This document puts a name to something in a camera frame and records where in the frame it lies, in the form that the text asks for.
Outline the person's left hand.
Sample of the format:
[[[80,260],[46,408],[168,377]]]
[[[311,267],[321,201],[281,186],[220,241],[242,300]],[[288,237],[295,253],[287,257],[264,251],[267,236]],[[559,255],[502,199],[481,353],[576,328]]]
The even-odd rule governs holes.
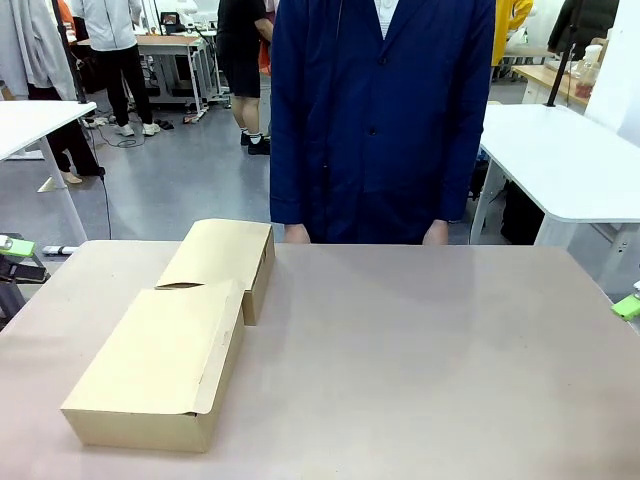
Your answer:
[[[442,246],[449,244],[449,223],[444,220],[434,220],[423,238],[425,246]]]

